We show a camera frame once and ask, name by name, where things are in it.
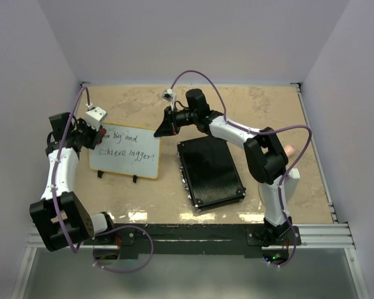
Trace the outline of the yellow framed whiteboard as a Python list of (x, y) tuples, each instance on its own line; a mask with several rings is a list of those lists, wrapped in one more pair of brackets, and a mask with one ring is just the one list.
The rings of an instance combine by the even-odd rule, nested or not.
[(90, 169), (156, 179), (161, 139), (154, 129), (104, 123), (102, 142), (89, 151)]

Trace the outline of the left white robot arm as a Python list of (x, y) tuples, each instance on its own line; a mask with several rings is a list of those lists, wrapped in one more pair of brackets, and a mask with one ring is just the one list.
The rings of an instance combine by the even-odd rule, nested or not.
[(102, 123), (107, 112), (99, 107), (82, 118), (70, 112), (50, 116), (52, 131), (47, 137), (49, 174), (41, 199), (29, 207), (32, 221), (47, 250), (65, 247), (78, 249), (86, 240), (96, 238), (111, 244), (116, 228), (107, 212), (90, 215), (75, 194), (75, 174), (82, 148), (95, 149), (106, 129)]

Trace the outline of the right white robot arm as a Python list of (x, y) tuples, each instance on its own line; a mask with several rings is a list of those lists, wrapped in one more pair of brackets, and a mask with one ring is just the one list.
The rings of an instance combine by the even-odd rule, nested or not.
[(292, 218), (287, 201), (300, 178), (297, 169), (286, 169), (289, 159), (272, 128), (250, 129), (234, 124), (225, 114), (210, 109), (202, 90), (186, 92), (187, 107), (164, 109), (156, 138), (177, 135), (184, 126), (194, 125), (202, 138), (182, 141), (177, 146), (180, 172), (188, 197), (197, 212), (232, 204), (246, 195), (228, 144), (244, 151), (249, 173), (259, 184), (266, 210), (264, 226), (254, 234), (263, 245), (280, 245), (290, 234)]

